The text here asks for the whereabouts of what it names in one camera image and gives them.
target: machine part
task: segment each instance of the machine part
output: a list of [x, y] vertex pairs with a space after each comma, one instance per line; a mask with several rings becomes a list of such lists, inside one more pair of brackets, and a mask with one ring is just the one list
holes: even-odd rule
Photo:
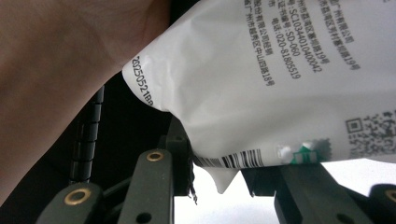
[[251, 195], [275, 194], [281, 224], [373, 223], [320, 164], [243, 170]]
[[368, 204], [375, 223], [396, 223], [396, 186], [389, 184], [373, 186]]
[[180, 120], [173, 117], [166, 135], [166, 150], [172, 154], [173, 177], [175, 179], [175, 196], [188, 196], [191, 192], [196, 201], [195, 190], [192, 181], [193, 165], [192, 150], [189, 137], [184, 131]]
[[163, 159], [163, 154], [160, 151], [154, 151], [149, 153], [146, 159], [148, 161], [160, 161]]
[[77, 183], [60, 191], [47, 205], [37, 224], [100, 223], [103, 192], [94, 184]]
[[77, 205], [84, 203], [91, 196], [91, 191], [89, 189], [75, 189], [66, 195], [64, 198], [64, 203], [67, 205]]
[[78, 114], [78, 134], [72, 153], [70, 184], [90, 181], [104, 93], [103, 86]]
[[173, 192], [171, 153], [163, 149], [142, 153], [134, 168], [118, 223], [172, 224]]

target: skin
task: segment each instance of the skin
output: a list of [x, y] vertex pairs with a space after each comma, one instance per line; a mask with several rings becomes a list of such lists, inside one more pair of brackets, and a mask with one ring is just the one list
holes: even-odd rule
[[168, 26], [168, 0], [0, 0], [0, 204], [112, 76]]

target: qr code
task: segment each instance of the qr code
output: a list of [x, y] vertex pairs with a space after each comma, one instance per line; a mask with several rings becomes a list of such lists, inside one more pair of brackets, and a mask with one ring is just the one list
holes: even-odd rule
[[350, 159], [396, 154], [396, 111], [346, 121]]

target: plastic packaging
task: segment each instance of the plastic packaging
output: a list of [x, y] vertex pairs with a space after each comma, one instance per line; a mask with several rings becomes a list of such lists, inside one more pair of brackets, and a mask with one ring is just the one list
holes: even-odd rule
[[219, 192], [243, 168], [396, 154], [395, 15], [396, 1], [202, 0], [123, 75], [181, 120]]

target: white surface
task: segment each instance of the white surface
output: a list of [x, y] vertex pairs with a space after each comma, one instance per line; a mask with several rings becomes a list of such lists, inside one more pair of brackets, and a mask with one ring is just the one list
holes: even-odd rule
[[[324, 166], [339, 184], [364, 195], [368, 195], [370, 187], [374, 184], [396, 185], [396, 164], [363, 159], [328, 162], [324, 163]], [[194, 172], [198, 205], [187, 197], [176, 197], [176, 224], [279, 223], [274, 198], [251, 198], [240, 173], [225, 193], [220, 195], [205, 170], [196, 167]]]

